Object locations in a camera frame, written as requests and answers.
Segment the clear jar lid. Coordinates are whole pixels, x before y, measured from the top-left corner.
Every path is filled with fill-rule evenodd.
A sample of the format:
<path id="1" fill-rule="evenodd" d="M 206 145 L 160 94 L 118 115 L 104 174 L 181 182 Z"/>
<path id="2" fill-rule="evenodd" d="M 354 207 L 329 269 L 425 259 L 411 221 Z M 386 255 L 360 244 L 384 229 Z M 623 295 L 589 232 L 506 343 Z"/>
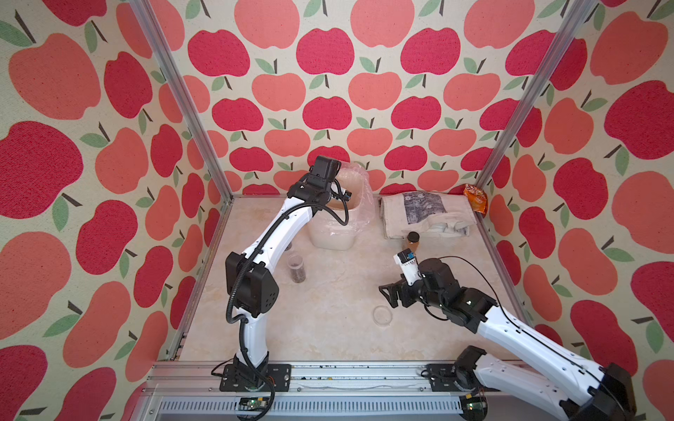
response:
<path id="1" fill-rule="evenodd" d="M 377 326 L 386 327 L 391 324 L 393 315 L 389 308 L 377 306 L 373 309 L 372 318 Z"/>

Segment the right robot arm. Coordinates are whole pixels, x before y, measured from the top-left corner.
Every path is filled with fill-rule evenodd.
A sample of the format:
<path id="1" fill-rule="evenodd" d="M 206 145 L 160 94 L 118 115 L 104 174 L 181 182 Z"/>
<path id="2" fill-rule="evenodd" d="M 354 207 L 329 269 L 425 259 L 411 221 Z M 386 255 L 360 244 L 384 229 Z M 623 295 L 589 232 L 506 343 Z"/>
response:
<path id="1" fill-rule="evenodd" d="M 402 271 L 399 281 L 378 289 L 392 308 L 420 303 L 427 312 L 438 309 L 443 322 L 494 342 L 528 364 L 520 368 L 468 346 L 449 368 L 426 368 L 433 387 L 451 384 L 465 392 L 465 419 L 485 418 L 487 404 L 476 397 L 481 389 L 517 397 L 558 420 L 635 418 L 635 393 L 626 369 L 615 363 L 601 366 L 560 346 L 516 319 L 495 294 L 461 286 L 441 258 L 417 261 L 405 250 L 394 261 Z"/>

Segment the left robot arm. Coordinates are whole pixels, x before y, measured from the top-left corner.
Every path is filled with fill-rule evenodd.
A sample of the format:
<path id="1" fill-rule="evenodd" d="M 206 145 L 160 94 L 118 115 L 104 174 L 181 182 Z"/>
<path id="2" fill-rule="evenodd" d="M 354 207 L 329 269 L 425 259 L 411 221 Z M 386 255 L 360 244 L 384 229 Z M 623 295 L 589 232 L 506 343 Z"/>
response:
<path id="1" fill-rule="evenodd" d="M 341 226 L 349 223 L 351 193 L 337 180 L 341 167 L 336 159 L 318 157 L 309 172 L 291 185 L 278 214 L 256 241 L 226 258 L 226 322 L 239 326 L 239 351 L 233 366 L 256 388 L 269 380 L 265 315 L 279 295 L 273 277 L 277 263 L 316 214 L 326 212 Z"/>

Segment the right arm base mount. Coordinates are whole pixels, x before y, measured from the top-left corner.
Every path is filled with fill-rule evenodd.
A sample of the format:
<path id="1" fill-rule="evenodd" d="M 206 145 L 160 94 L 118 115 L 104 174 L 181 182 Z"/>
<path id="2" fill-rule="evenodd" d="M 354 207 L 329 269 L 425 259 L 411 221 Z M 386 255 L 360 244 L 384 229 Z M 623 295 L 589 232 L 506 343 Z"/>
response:
<path id="1" fill-rule="evenodd" d="M 476 368 L 476 363 L 428 364 L 419 375 L 430 383 L 433 392 L 498 392 L 477 380 Z"/>

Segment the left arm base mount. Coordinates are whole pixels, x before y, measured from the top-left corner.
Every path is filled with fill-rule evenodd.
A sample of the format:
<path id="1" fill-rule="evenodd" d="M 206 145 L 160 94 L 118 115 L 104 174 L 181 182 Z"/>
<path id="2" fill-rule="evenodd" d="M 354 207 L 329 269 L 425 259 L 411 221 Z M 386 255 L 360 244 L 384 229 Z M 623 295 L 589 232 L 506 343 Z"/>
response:
<path id="1" fill-rule="evenodd" d="M 256 375 L 248 366 L 237 362 L 227 364 L 220 380 L 221 392 L 270 392 L 270 385 L 277 392 L 288 392 L 291 381 L 291 364 L 268 364 L 265 374 L 268 382 Z"/>

